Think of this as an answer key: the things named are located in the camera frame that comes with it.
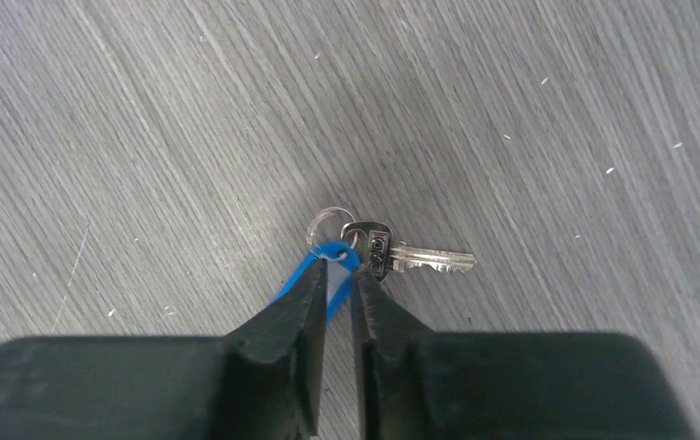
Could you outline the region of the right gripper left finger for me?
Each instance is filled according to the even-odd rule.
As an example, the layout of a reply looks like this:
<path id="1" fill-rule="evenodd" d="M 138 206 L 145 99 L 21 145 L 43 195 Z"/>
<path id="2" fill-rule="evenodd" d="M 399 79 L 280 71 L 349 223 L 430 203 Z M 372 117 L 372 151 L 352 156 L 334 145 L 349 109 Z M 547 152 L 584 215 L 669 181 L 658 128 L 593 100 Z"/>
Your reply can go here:
<path id="1" fill-rule="evenodd" d="M 0 345 L 0 439 L 307 439 L 318 433 L 327 265 L 223 336 Z"/>

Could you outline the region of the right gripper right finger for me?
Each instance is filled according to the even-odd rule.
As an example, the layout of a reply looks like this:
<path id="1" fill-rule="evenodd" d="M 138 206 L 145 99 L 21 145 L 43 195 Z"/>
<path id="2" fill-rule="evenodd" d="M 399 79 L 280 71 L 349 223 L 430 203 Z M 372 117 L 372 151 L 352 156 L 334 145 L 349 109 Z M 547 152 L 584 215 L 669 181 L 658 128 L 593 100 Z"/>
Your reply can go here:
<path id="1" fill-rule="evenodd" d="M 364 439 L 693 439 L 657 358 L 606 332 L 439 332 L 368 269 L 350 296 Z"/>

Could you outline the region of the blue tagged key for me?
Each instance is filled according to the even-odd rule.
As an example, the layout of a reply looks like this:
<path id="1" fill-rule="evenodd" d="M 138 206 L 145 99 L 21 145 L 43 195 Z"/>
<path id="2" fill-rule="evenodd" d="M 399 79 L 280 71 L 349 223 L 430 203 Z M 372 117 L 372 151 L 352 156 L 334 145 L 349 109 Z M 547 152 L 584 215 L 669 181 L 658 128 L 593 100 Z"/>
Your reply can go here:
<path id="1" fill-rule="evenodd" d="M 346 215 L 350 221 L 343 225 L 337 240 L 317 240 L 319 224 L 335 215 Z M 339 206 L 322 209 L 312 219 L 306 232 L 309 246 L 305 257 L 284 281 L 272 298 L 278 300 L 296 283 L 307 267 L 317 259 L 329 263 L 329 284 L 326 292 L 326 320 L 330 321 L 345 302 L 352 289 L 351 272 L 364 264 L 377 281 L 390 273 L 414 268 L 431 268 L 439 272 L 466 272 L 476 264 L 471 253 L 412 247 L 396 243 L 393 229 L 379 221 L 358 220 Z"/>

